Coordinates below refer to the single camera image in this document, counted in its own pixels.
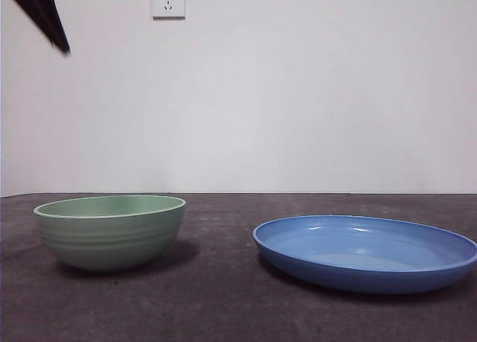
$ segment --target bowl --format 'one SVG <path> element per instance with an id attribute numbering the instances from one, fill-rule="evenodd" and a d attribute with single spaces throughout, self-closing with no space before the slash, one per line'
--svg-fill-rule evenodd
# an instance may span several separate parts
<path id="1" fill-rule="evenodd" d="M 45 245 L 64 264 L 127 270 L 154 259 L 176 237 L 186 202 L 159 195 L 60 200 L 34 209 Z"/>
<path id="2" fill-rule="evenodd" d="M 422 224 L 349 215 L 269 221 L 253 231 L 262 255 L 308 282 L 369 294 L 443 288 L 477 265 L 477 244 Z"/>

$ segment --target ceramic bowl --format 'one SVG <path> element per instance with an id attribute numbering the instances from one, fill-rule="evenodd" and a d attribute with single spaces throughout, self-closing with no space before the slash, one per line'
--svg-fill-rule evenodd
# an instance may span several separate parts
<path id="1" fill-rule="evenodd" d="M 34 210 L 46 246 L 63 263 L 112 272 L 155 258 L 176 237 L 186 202 L 159 195 L 60 200 Z"/>

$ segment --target table surface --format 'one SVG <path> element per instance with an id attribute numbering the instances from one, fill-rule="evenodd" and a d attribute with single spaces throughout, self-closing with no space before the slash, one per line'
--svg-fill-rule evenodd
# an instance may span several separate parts
<path id="1" fill-rule="evenodd" d="M 253 228 L 292 215 L 369 215 L 477 241 L 477 194 L 173 194 L 187 200 L 158 259 L 97 275 L 61 265 L 32 210 L 103 194 L 1 199 L 3 341 L 477 341 L 477 271 L 440 291 L 351 294 L 285 275 L 259 257 Z"/>

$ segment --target plate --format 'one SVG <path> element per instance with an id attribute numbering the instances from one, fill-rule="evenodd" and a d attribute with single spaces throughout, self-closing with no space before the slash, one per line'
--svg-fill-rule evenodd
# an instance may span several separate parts
<path id="1" fill-rule="evenodd" d="M 477 262 L 477 244 L 462 235 L 384 218 L 282 218 L 259 225 L 253 238 L 271 264 L 292 276 L 368 294 L 437 290 Z"/>

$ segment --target wall socket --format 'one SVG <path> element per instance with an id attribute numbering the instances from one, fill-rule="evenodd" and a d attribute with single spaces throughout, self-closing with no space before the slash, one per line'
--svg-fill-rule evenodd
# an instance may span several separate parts
<path id="1" fill-rule="evenodd" d="M 186 0 L 151 0 L 152 17 L 177 18 L 186 17 Z"/>

